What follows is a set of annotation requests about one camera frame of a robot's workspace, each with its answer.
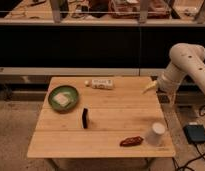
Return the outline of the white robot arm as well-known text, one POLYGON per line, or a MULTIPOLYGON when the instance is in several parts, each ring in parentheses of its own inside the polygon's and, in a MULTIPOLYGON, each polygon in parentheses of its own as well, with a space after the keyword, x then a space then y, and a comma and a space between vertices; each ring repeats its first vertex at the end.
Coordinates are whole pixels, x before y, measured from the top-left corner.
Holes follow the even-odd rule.
POLYGON ((160 89, 174 94, 188 75, 205 95, 205 48, 197 44, 177 43, 170 48, 169 57, 166 69, 143 92, 160 89))

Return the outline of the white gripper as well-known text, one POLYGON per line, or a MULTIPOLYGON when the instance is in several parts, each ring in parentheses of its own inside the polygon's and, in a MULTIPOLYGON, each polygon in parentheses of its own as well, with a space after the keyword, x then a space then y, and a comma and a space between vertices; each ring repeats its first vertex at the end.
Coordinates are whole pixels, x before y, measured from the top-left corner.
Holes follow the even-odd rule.
POLYGON ((143 93, 147 93, 151 90, 157 90, 159 85, 159 89, 164 92, 175 92, 178 88, 178 84, 169 80, 164 74, 161 74, 157 81, 150 82, 143 90, 143 93))

